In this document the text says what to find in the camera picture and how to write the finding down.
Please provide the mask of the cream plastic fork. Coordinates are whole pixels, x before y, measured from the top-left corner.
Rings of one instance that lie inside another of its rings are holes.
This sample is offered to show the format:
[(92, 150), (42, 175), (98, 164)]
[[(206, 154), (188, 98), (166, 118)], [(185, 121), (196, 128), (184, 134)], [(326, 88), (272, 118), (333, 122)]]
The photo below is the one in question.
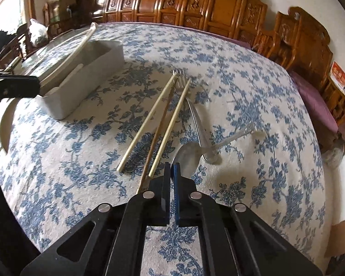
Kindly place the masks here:
[[(88, 30), (85, 30), (78, 35), (84, 35), (85, 37), (82, 41), (78, 44), (77, 48), (70, 53), (66, 58), (64, 58), (61, 62), (57, 63), (56, 65), (48, 68), (43, 74), (41, 74), (39, 81), (40, 81), (40, 89), (47, 92), (49, 91), (48, 87), (53, 80), (58, 78), (58, 75), (61, 74), (67, 66), (69, 66), (72, 61), (79, 55), (79, 53), (84, 49), (87, 42), (90, 40), (91, 36), (95, 33), (96, 29), (98, 28), (98, 24), (93, 22), (91, 23)], [(5, 112), (2, 115), (0, 121), (0, 143), (2, 148), (4, 149), (5, 153), (8, 153), (9, 150), (9, 142), (10, 136), (12, 132), (12, 123), (13, 117), (15, 113), (15, 109), (17, 107), (18, 102), (20, 102), (21, 98), (11, 98), (9, 104), (6, 106)]]

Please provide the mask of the steel dinner fork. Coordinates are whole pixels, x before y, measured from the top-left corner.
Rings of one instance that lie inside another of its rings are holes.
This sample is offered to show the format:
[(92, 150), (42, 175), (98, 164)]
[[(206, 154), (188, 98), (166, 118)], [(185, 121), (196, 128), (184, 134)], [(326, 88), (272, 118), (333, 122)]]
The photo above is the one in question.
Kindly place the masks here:
[[(187, 82), (187, 77), (185, 76), (184, 71), (180, 69), (174, 69), (172, 71), (172, 74), (177, 77), (176, 85), (175, 85), (176, 93), (182, 93), (182, 91), (184, 90), (184, 86), (186, 85), (186, 82)], [(200, 147), (206, 148), (208, 147), (207, 133), (203, 127), (202, 121), (199, 117), (199, 114), (193, 102), (189, 98), (189, 95), (190, 95), (190, 90), (188, 91), (185, 99), (188, 104), (189, 110), (191, 111), (195, 130), (197, 132), (198, 142), (199, 142)], [(204, 157), (205, 162), (208, 164), (214, 164), (218, 160), (218, 156), (215, 152), (208, 152), (204, 154), (203, 157)]]

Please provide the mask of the steel spoon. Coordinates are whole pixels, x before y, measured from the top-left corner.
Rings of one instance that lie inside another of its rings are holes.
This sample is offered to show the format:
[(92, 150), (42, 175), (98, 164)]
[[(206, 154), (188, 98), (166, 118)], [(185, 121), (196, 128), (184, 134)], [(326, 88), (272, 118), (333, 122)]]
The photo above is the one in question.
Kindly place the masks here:
[(179, 164), (181, 176), (190, 178), (199, 166), (202, 150), (198, 142), (188, 142), (182, 145), (172, 163)]

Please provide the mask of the grey rectangular utensil tray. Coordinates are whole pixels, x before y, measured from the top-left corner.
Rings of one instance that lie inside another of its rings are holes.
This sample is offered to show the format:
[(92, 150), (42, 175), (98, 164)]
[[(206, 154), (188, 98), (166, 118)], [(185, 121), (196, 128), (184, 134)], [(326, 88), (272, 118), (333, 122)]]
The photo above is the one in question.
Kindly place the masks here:
[(119, 40), (89, 41), (48, 92), (35, 98), (56, 120), (69, 116), (92, 91), (124, 66)]

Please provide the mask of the white plastic bag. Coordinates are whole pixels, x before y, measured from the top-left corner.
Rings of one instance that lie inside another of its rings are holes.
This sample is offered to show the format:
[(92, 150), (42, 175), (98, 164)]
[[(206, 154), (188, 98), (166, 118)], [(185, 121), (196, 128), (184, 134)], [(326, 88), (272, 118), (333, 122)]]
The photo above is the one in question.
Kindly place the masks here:
[(30, 42), (33, 47), (40, 47), (48, 42), (48, 29), (36, 19), (30, 19)]

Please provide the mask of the blue floral tablecloth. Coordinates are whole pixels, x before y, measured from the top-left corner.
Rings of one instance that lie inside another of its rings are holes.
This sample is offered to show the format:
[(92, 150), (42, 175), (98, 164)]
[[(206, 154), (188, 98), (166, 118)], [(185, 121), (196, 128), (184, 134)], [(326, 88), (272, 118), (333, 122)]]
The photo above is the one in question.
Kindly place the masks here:
[(321, 275), (325, 211), (297, 86), (248, 48), (94, 23), (0, 70), (13, 275)]

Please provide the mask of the purple bench cushion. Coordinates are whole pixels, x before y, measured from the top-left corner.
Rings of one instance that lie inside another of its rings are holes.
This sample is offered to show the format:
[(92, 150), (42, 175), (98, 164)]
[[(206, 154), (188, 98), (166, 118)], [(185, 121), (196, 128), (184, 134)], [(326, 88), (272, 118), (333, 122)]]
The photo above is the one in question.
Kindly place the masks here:
[(319, 91), (296, 72), (290, 72), (289, 76), (295, 82), (310, 117), (316, 119), (332, 133), (337, 133), (337, 123)]

